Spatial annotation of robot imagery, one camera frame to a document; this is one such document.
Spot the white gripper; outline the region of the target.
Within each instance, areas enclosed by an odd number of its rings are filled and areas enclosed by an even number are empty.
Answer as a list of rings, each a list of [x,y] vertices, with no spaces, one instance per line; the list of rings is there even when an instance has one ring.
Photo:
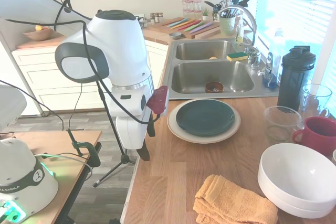
[[[154,123],[141,124],[129,117],[122,109],[115,109],[116,128],[122,145],[129,150],[136,150],[139,157],[148,162],[150,153],[144,140],[147,134],[155,137]],[[150,114],[149,121],[153,121],[153,114]]]

